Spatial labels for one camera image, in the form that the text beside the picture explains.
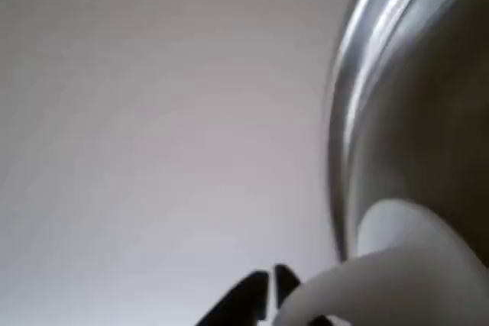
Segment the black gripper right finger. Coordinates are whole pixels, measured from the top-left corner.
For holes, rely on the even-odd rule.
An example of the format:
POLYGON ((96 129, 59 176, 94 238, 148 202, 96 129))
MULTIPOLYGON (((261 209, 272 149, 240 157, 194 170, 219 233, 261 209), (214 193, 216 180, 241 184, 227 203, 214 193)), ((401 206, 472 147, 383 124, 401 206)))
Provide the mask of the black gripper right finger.
POLYGON ((276 289, 277 309, 280 309, 287 297, 298 288, 302 282, 298 275, 286 264, 278 263, 274 266, 274 279, 276 289))

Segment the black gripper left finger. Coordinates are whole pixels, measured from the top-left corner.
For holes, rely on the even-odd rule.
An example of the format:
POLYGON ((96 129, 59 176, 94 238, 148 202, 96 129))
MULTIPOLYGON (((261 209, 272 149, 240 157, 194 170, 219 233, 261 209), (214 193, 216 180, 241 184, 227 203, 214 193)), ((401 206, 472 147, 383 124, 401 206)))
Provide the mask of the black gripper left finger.
POLYGON ((258 325, 266 318, 267 271, 253 271, 225 293, 196 324, 258 325))

